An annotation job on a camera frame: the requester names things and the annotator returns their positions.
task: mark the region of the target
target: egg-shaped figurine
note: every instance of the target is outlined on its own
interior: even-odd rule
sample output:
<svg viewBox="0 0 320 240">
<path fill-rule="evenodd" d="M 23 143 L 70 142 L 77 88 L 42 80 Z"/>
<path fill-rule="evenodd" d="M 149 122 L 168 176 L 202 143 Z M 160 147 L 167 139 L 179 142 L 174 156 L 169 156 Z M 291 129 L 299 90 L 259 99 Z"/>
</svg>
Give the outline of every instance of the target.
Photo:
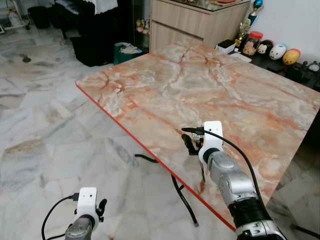
<svg viewBox="0 0 320 240">
<path fill-rule="evenodd" d="M 285 65 L 292 65 L 295 64 L 299 58 L 300 58 L 300 51 L 298 49 L 292 48 L 288 50 L 284 55 L 283 55 L 283 63 Z"/>
<path fill-rule="evenodd" d="M 257 52 L 259 54 L 266 54 L 268 56 L 273 46 L 274 44 L 271 40 L 263 40 L 260 43 Z"/>
<path fill-rule="evenodd" d="M 272 60 L 277 60 L 282 58 L 286 51 L 287 48 L 284 44 L 278 44 L 271 49 L 269 56 Z"/>
</svg>

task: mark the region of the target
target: white cloth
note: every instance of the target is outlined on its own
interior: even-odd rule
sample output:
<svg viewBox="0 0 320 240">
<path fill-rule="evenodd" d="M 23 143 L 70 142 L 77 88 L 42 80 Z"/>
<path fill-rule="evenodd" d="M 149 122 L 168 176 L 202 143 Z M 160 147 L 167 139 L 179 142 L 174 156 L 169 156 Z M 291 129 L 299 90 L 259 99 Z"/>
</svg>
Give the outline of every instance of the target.
<svg viewBox="0 0 320 240">
<path fill-rule="evenodd" d="M 84 0 L 84 1 L 94 4 L 94 7 L 95 7 L 94 14 L 101 14 L 108 10 L 118 7 L 117 0 Z"/>
</svg>

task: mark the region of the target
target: jar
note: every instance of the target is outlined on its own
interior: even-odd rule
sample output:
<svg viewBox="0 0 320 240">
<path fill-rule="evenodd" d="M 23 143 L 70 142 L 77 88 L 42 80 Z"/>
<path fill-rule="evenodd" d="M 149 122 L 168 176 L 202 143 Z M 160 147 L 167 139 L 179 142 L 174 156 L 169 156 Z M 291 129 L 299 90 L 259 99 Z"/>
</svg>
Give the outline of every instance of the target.
<svg viewBox="0 0 320 240">
<path fill-rule="evenodd" d="M 249 56 L 255 54 L 263 36 L 259 31 L 252 31 L 245 42 L 242 52 Z"/>
</svg>

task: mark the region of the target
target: wooden cabinet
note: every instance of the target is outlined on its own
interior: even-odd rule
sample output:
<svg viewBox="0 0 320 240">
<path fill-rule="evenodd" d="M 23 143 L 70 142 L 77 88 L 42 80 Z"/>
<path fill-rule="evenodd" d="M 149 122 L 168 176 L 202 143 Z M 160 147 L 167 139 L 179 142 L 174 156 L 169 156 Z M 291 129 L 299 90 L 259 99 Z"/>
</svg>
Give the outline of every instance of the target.
<svg viewBox="0 0 320 240">
<path fill-rule="evenodd" d="M 171 0 L 152 0 L 150 51 L 192 39 L 214 48 L 234 39 L 250 2 L 210 11 Z"/>
<path fill-rule="evenodd" d="M 199 43 L 203 42 L 203 39 L 200 37 L 186 34 L 185 32 L 157 22 L 152 23 L 152 34 L 154 37 L 151 38 L 151 52 L 184 39 L 191 39 Z"/>
<path fill-rule="evenodd" d="M 208 14 L 155 0 L 152 5 L 152 20 L 204 38 Z"/>
</svg>

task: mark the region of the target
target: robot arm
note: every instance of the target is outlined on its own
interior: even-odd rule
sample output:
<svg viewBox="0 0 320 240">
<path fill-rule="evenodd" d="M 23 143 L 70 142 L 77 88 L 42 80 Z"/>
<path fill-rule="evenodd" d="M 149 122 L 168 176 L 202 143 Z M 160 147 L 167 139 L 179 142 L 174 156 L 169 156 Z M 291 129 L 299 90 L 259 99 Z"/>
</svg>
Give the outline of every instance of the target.
<svg viewBox="0 0 320 240">
<path fill-rule="evenodd" d="M 223 136 L 220 121 L 204 122 L 203 130 Z M 237 239 L 285 240 L 266 212 L 251 179 L 224 152 L 223 141 L 201 131 L 195 131 L 193 138 L 196 140 L 196 145 L 201 147 L 198 157 L 203 168 L 209 170 L 210 178 L 219 187 L 233 217 Z"/>
<path fill-rule="evenodd" d="M 91 233 L 104 221 L 106 199 L 103 199 L 99 208 L 96 208 L 97 189 L 83 187 L 79 192 L 77 209 L 72 225 L 65 232 L 65 240 L 91 240 Z"/>
</svg>

